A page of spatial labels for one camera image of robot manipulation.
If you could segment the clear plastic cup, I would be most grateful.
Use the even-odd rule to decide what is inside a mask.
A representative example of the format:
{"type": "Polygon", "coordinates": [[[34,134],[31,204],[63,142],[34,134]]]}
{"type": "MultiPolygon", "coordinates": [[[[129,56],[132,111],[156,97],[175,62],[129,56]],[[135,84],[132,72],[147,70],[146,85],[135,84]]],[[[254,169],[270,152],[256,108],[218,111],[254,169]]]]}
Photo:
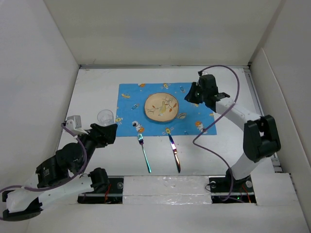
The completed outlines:
{"type": "Polygon", "coordinates": [[[102,126],[109,126],[115,123],[114,115],[110,110],[101,110],[97,115],[98,123],[102,126]]]}

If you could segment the beige floral plate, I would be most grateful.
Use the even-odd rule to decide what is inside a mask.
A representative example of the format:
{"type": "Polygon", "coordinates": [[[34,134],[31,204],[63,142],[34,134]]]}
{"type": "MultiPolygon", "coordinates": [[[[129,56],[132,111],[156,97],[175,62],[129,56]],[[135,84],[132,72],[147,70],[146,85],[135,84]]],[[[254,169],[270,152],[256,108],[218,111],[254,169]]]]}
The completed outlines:
{"type": "Polygon", "coordinates": [[[152,121],[169,122],[177,117],[179,103],[176,97],[169,93],[151,94],[145,101],[144,113],[152,121]]]}

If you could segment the blue patterned cloth placemat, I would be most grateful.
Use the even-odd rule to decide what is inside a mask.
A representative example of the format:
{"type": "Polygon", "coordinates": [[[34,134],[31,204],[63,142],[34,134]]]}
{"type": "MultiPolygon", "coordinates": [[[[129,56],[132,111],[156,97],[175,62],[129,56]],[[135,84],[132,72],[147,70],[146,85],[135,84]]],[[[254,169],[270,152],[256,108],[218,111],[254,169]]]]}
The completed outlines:
{"type": "Polygon", "coordinates": [[[197,135],[214,122],[214,112],[203,104],[184,100],[190,83],[127,83],[119,85],[116,111],[117,136],[197,135]],[[154,93],[169,93],[177,98],[179,112],[169,122],[150,120],[144,113],[146,99],[154,93]]]}

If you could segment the iridescent knife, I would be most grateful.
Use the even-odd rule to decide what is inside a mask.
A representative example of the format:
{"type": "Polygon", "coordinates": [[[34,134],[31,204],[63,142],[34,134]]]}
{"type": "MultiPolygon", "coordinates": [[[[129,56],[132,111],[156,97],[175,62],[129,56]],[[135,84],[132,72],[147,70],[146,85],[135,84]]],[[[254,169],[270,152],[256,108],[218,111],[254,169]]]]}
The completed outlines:
{"type": "Polygon", "coordinates": [[[180,165],[180,161],[178,158],[178,152],[177,152],[177,148],[176,145],[174,143],[173,137],[171,136],[171,134],[168,134],[169,140],[170,140],[170,145],[173,151],[173,155],[174,155],[174,159],[175,159],[175,163],[176,163],[176,167],[177,167],[177,171],[178,173],[181,172],[181,165],[180,165]]]}

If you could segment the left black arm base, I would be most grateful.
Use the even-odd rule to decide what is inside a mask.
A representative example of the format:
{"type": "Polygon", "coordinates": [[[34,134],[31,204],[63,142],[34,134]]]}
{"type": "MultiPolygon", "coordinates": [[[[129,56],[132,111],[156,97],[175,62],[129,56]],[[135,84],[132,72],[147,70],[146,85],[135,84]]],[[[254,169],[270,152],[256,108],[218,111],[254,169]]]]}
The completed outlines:
{"type": "Polygon", "coordinates": [[[79,204],[122,204],[124,177],[109,177],[109,186],[103,191],[92,191],[79,194],[79,204]]]}

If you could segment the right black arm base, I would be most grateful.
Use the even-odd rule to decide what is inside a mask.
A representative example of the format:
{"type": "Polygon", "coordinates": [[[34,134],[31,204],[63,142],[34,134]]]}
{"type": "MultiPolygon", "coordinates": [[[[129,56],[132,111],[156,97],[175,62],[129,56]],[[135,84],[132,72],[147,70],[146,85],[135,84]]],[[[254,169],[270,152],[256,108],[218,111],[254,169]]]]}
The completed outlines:
{"type": "Polygon", "coordinates": [[[205,190],[211,195],[212,204],[257,203],[251,177],[231,180],[230,175],[208,177],[205,190]]]}

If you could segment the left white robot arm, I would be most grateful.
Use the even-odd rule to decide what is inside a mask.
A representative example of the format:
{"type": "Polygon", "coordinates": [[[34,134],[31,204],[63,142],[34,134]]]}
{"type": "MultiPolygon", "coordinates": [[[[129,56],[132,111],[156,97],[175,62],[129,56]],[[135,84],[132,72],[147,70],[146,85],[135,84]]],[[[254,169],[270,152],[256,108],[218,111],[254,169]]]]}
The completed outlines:
{"type": "Polygon", "coordinates": [[[2,221],[16,222],[36,217],[48,204],[65,195],[101,193],[109,189],[110,181],[104,168],[89,173],[85,170],[95,149],[115,142],[117,124],[100,126],[93,123],[86,131],[69,128],[65,122],[61,127],[76,142],[66,144],[36,168],[36,187],[11,185],[1,189],[2,202],[6,204],[2,221]]]}

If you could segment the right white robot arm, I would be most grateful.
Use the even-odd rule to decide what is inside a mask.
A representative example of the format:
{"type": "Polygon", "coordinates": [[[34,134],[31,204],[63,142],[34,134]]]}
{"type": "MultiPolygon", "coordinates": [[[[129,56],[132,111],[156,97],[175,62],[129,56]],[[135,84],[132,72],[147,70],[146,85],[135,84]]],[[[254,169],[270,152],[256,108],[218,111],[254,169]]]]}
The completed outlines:
{"type": "Polygon", "coordinates": [[[243,131],[243,154],[226,172],[225,186],[228,190],[236,191],[261,160],[280,151],[281,142],[275,119],[271,115],[253,113],[237,104],[227,93],[219,92],[213,75],[203,75],[193,82],[185,100],[195,104],[204,103],[243,131]]]}

